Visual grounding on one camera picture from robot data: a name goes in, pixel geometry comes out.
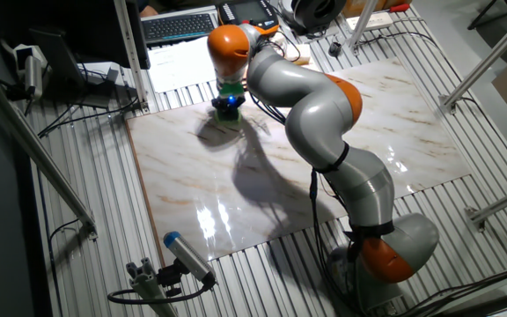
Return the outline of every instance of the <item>white marble surface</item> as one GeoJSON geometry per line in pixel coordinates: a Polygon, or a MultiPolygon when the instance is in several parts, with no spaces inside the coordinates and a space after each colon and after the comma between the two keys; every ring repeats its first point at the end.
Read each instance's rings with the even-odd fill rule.
{"type": "MultiPolygon", "coordinates": [[[[398,59],[333,75],[364,99],[359,122],[344,139],[385,162],[397,197],[469,173],[398,59]]],[[[251,101],[241,108],[240,125],[215,123],[213,110],[207,102],[128,120],[160,240],[179,231],[213,259],[312,226],[311,168],[284,127],[251,101]]],[[[322,184],[320,220],[344,216],[322,184]]],[[[170,264],[173,255],[161,248],[170,264]]]]}

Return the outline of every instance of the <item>bracket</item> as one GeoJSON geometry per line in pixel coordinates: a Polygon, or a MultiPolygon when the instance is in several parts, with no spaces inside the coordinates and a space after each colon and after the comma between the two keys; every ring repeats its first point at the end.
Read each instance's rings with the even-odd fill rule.
{"type": "MultiPolygon", "coordinates": [[[[445,107],[445,102],[448,99],[449,99],[449,96],[447,96],[447,95],[439,95],[439,107],[443,109],[445,107]]],[[[447,110],[449,110],[450,114],[455,115],[455,113],[457,111],[457,104],[455,102],[453,102],[451,105],[447,106],[447,110]]]]}
{"type": "Polygon", "coordinates": [[[359,56],[359,43],[356,43],[353,47],[351,47],[351,54],[353,56],[359,56]]]}
{"type": "Polygon", "coordinates": [[[479,210],[477,210],[475,207],[471,206],[465,207],[465,215],[467,215],[467,217],[471,220],[471,222],[479,232],[484,232],[486,230],[486,219],[483,219],[478,222],[474,221],[474,216],[476,216],[478,213],[479,210]]]}

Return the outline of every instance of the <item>paper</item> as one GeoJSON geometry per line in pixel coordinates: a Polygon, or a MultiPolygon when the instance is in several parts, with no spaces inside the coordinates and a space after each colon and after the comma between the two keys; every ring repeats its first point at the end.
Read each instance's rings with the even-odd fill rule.
{"type": "Polygon", "coordinates": [[[167,92],[216,79],[207,37],[154,49],[148,52],[148,56],[154,92],[167,92]]]}

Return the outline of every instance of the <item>gray robot arm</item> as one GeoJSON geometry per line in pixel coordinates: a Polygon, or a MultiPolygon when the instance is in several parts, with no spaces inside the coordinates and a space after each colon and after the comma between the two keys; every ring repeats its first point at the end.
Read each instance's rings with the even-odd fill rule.
{"type": "Polygon", "coordinates": [[[437,228],[418,214],[393,220],[393,180],[385,165],[342,140],[359,115],[345,90],[353,85],[290,63],[269,46],[258,49],[264,40],[250,25],[220,26],[211,33],[209,51],[219,87],[236,85],[249,63],[250,93],[273,107],[291,108],[287,137],[342,199],[366,270],[385,283],[411,277],[432,255],[437,228]],[[247,58],[239,60],[245,50],[247,58]]]}

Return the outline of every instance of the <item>white stand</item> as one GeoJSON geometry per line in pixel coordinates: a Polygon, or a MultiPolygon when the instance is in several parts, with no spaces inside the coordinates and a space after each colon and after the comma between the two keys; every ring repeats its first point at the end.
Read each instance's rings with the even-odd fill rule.
{"type": "Polygon", "coordinates": [[[507,49],[507,34],[494,46],[492,52],[483,59],[474,69],[468,74],[465,79],[455,88],[449,96],[443,97],[441,101],[443,106],[448,109],[455,107],[455,101],[463,96],[463,94],[484,74],[484,72],[492,66],[492,64],[506,51],[507,49]]]}
{"type": "Polygon", "coordinates": [[[357,43],[359,42],[365,27],[369,23],[369,19],[371,18],[373,10],[375,10],[375,7],[377,6],[377,2],[378,0],[367,0],[365,2],[365,7],[361,12],[359,20],[357,21],[356,29],[353,31],[353,35],[351,35],[348,42],[348,47],[351,48],[353,55],[359,55],[359,52],[357,51],[357,43]]]}

